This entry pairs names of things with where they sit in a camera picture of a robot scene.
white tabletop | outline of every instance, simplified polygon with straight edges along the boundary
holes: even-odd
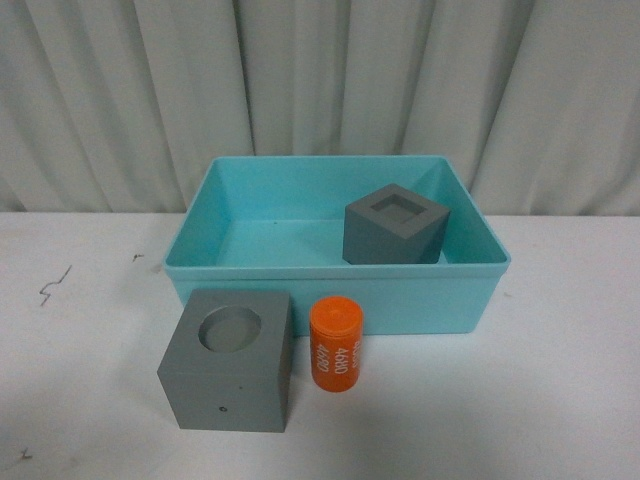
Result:
[[[180,220],[0,214],[0,478],[640,478],[640,218],[489,217],[513,261],[476,331],[366,337],[341,394],[296,340],[282,434],[176,425]]]

orange canister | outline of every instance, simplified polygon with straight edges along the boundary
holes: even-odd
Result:
[[[326,297],[311,307],[309,320],[313,380],[329,392],[353,387],[360,374],[360,305],[347,297]]]

gray cube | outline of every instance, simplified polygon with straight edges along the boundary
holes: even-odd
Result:
[[[345,208],[342,258],[353,265],[436,263],[450,210],[395,183]]]
[[[180,428],[283,432],[291,355],[287,292],[200,289],[158,377]]]

curtain fold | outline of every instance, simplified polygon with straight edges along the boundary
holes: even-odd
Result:
[[[0,2],[0,210],[184,211],[222,155],[442,154],[640,215],[640,2]]]

